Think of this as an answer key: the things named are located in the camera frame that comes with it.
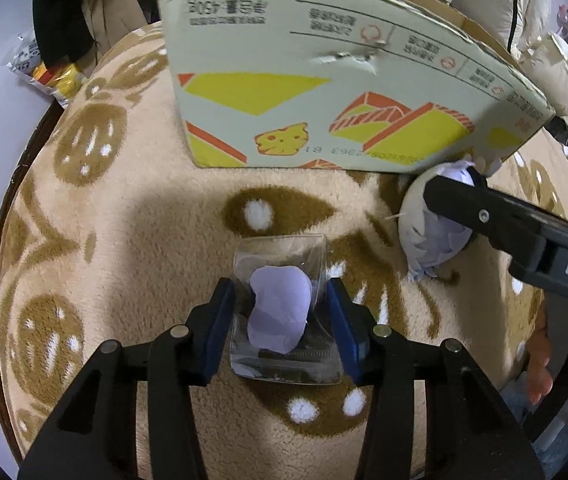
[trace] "beige fluffy rug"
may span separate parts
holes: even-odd
[[[160,25],[124,38],[64,113],[11,208],[0,254],[0,366],[23,452],[101,341],[149,341],[232,272],[241,237],[325,233],[329,273],[410,338],[460,339],[495,384],[518,369],[542,300],[477,238],[413,284],[396,220],[409,177],[196,168],[173,100]],[[568,160],[540,131],[491,186],[568,219]],[[251,211],[261,212],[259,220]],[[212,479],[353,478],[370,391],[241,380],[227,354],[193,409]],[[423,464],[418,391],[414,468]],[[139,462],[149,476],[145,395]]]

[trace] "purple paper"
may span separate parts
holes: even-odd
[[[287,354],[299,343],[311,306],[311,280],[298,267],[260,267],[251,276],[255,307],[248,339],[255,348]]]

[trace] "clear plastic container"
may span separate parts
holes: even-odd
[[[336,384],[342,377],[339,352],[333,339],[325,302],[326,250],[324,235],[247,238],[235,253],[235,315],[231,332],[231,369],[236,375],[294,384]],[[296,266],[311,280],[311,306],[304,335],[296,348],[279,354],[255,348],[247,326],[254,307],[250,279],[264,266]]]

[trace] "finger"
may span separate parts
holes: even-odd
[[[548,366],[552,347],[544,332],[534,332],[526,342],[526,349],[531,361],[538,362],[542,367]]]
[[[546,305],[544,302],[540,305],[537,317],[534,319],[534,329],[546,330]]]
[[[528,400],[534,406],[552,390],[552,376],[550,372],[539,362],[531,361],[528,365],[528,380],[526,381],[526,393]]]

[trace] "black cloth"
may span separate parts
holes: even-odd
[[[81,0],[33,0],[33,25],[47,67],[64,58],[77,61],[94,44]]]

